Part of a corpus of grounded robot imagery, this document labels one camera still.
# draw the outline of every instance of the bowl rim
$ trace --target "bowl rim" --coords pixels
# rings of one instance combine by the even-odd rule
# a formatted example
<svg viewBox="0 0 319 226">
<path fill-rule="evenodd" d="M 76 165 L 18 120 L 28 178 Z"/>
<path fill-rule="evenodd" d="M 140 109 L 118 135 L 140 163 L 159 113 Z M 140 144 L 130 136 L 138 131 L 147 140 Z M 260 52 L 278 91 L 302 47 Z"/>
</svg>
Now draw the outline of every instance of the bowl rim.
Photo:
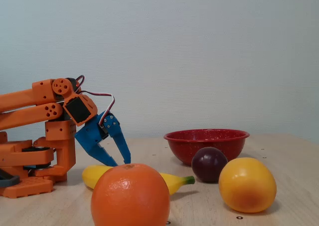
<svg viewBox="0 0 319 226">
<path fill-rule="evenodd" d="M 175 138 L 171 138 L 169 137 L 170 134 L 173 133 L 178 133 L 178 132 L 185 132 L 185 131 L 191 131 L 191 130 L 231 130 L 231 131 L 235 131 L 238 133 L 242 133 L 244 134 L 243 136 L 239 136 L 239 137 L 233 137 L 233 138 L 226 138 L 226 139 L 211 139 L 211 140 L 186 140 L 186 139 L 175 139 Z M 236 129 L 225 129 L 225 128 L 207 128 L 207 129 L 188 129 L 188 130 L 178 130 L 178 131 L 173 131 L 170 133 L 167 133 L 166 135 L 164 135 L 164 139 L 166 140 L 170 140 L 170 141 L 175 141 L 175 142 L 221 142 L 221 141 L 233 141 L 233 140 L 241 140 L 241 139 L 245 139 L 248 138 L 250 136 L 250 134 L 246 131 L 243 130 L 236 130 Z"/>
</svg>

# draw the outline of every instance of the red wire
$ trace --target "red wire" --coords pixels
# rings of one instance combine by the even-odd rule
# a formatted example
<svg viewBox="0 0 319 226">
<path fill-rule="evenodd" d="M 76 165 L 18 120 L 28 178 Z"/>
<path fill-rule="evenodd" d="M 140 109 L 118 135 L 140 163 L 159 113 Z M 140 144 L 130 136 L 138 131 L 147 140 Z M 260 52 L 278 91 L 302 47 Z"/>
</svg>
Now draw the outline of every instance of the red wire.
<svg viewBox="0 0 319 226">
<path fill-rule="evenodd" d="M 113 100 L 111 102 L 111 104 L 108 106 L 108 108 L 106 109 L 106 111 L 104 112 L 104 114 L 102 115 L 100 121 L 99 121 L 99 125 L 103 125 L 103 120 L 104 118 L 107 116 L 107 114 L 110 112 L 112 106 L 114 105 L 115 103 L 115 98 L 112 94 L 109 94 L 109 93 L 93 93 L 93 92 L 89 92 L 89 91 L 80 91 L 79 94 L 81 93 L 88 93 L 88 94 L 91 94 L 91 95 L 94 95 L 94 96 L 108 96 L 108 97 L 112 97 Z"/>
</svg>

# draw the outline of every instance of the white wall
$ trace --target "white wall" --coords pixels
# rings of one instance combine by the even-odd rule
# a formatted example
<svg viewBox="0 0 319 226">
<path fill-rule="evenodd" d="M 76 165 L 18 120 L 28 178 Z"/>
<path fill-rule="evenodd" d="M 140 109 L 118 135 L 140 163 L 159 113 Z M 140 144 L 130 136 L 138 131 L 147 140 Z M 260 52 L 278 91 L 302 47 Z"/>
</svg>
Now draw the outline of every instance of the white wall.
<svg viewBox="0 0 319 226">
<path fill-rule="evenodd" d="M 318 0 L 0 0 L 0 94 L 86 75 L 126 137 L 185 128 L 319 142 Z M 100 111 L 109 98 L 93 97 Z M 43 123 L 9 130 L 44 135 Z"/>
</svg>

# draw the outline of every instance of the orange fruit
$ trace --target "orange fruit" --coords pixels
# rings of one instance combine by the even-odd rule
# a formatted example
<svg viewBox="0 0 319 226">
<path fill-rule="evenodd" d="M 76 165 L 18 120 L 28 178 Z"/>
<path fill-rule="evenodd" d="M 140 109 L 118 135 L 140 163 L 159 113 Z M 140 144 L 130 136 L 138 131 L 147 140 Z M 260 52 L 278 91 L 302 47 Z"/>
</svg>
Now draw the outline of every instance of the orange fruit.
<svg viewBox="0 0 319 226">
<path fill-rule="evenodd" d="M 169 209 L 164 179 L 145 164 L 108 170 L 97 182 L 91 199 L 95 226 L 165 226 Z"/>
</svg>

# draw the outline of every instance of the cable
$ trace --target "cable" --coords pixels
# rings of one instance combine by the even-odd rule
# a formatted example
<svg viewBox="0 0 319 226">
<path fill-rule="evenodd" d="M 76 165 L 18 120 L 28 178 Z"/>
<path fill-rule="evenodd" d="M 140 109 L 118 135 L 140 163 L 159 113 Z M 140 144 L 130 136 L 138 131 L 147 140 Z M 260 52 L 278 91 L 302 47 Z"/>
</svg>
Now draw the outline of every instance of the cable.
<svg viewBox="0 0 319 226">
<path fill-rule="evenodd" d="M 78 88 L 75 90 L 75 92 L 77 92 L 80 87 L 82 86 L 82 84 L 84 83 L 84 80 L 85 80 L 85 76 L 84 75 L 80 75 L 79 77 L 77 77 L 76 81 L 78 82 L 80 79 L 82 79 L 82 81 L 79 83 L 79 86 Z"/>
<path fill-rule="evenodd" d="M 114 105 L 115 103 L 115 98 L 112 94 L 110 93 L 92 93 L 92 92 L 88 92 L 88 91 L 80 91 L 78 94 L 81 94 L 81 93 L 88 93 L 88 94 L 91 94 L 91 95 L 94 95 L 94 96 L 109 96 L 109 97 L 112 97 L 112 102 L 109 104 L 108 108 L 106 109 L 106 111 L 103 113 L 103 115 L 101 116 L 101 119 L 99 120 L 99 125 L 100 126 L 103 126 L 103 121 L 104 121 L 104 118 L 107 116 L 107 114 L 110 112 L 112 106 Z"/>
</svg>

